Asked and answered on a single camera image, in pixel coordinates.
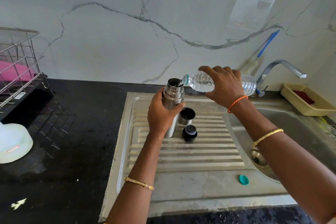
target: plastic basket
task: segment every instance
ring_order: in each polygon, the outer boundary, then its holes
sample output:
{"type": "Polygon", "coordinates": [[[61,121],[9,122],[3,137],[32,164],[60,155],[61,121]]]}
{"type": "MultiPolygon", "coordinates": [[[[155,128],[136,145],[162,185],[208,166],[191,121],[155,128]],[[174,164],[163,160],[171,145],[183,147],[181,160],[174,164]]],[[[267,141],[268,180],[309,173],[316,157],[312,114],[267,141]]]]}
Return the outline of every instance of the plastic basket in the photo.
{"type": "Polygon", "coordinates": [[[336,112],[336,107],[306,85],[284,83],[283,89],[280,93],[305,116],[325,116],[331,112],[336,112]],[[312,100],[315,101],[315,103],[309,105],[302,98],[296,95],[293,90],[305,92],[312,100]]]}

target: hand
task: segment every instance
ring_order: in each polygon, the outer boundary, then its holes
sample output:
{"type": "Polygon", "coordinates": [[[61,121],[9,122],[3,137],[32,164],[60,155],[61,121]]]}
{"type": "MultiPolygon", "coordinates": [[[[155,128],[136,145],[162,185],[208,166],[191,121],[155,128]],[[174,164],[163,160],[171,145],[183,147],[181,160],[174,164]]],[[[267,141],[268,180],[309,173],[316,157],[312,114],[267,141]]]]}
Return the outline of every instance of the hand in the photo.
{"type": "Polygon", "coordinates": [[[184,103],[180,103],[174,109],[166,109],[162,105],[163,89],[164,87],[153,96],[147,115],[149,132],[157,134],[162,138],[173,123],[174,117],[182,111],[182,108],[185,106],[184,103]]]}
{"type": "Polygon", "coordinates": [[[230,67],[201,66],[198,70],[207,73],[215,83],[215,89],[205,95],[217,104],[228,108],[235,100],[244,95],[242,76],[239,70],[230,67]]]}

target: gold bangle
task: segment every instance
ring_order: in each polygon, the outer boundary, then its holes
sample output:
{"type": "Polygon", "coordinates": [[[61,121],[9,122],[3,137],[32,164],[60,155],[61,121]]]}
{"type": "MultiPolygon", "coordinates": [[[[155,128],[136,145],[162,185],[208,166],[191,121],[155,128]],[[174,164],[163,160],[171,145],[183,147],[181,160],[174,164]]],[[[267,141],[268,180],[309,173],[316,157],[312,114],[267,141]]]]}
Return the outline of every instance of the gold bangle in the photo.
{"type": "Polygon", "coordinates": [[[257,146],[258,143],[260,143],[262,140],[264,140],[266,137],[269,137],[270,135],[273,135],[275,133],[278,133],[278,132],[283,132],[284,130],[282,128],[278,128],[276,130],[273,130],[271,132],[269,132],[268,134],[264,135],[263,137],[260,137],[257,141],[255,141],[253,144],[252,144],[252,148],[255,148],[257,146]]]}
{"type": "Polygon", "coordinates": [[[154,190],[154,187],[153,187],[152,185],[149,185],[149,184],[147,184],[147,183],[143,183],[143,182],[138,182],[138,181],[133,180],[133,179],[131,179],[131,178],[129,178],[129,177],[126,177],[126,178],[124,179],[124,181],[126,181],[126,182],[133,182],[133,183],[135,183],[135,184],[141,185],[142,187],[144,187],[144,188],[146,188],[146,189],[154,190]]]}

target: stainless steel thermos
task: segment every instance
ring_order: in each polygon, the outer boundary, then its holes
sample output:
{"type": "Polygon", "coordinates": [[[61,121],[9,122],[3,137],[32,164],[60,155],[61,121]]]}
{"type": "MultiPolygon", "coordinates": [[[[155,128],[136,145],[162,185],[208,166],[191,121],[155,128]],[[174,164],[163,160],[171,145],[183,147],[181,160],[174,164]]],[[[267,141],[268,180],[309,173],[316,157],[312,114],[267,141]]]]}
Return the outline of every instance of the stainless steel thermos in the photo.
{"type": "MultiPolygon", "coordinates": [[[[171,78],[168,80],[168,83],[163,90],[162,104],[167,109],[174,109],[179,103],[183,102],[184,99],[184,88],[183,85],[177,86],[180,79],[171,78]]],[[[174,117],[173,124],[168,128],[165,138],[172,137],[179,119],[179,114],[174,117]]]]}

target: red cloth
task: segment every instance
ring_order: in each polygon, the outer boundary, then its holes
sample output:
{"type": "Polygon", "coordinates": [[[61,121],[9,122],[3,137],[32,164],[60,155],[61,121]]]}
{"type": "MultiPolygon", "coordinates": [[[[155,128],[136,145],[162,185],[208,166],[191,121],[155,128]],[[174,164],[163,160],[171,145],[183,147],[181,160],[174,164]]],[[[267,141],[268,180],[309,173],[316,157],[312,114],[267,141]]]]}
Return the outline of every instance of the red cloth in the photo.
{"type": "Polygon", "coordinates": [[[299,90],[293,90],[293,92],[300,98],[302,98],[307,104],[312,105],[313,103],[315,103],[315,101],[311,99],[305,92],[299,90]]]}

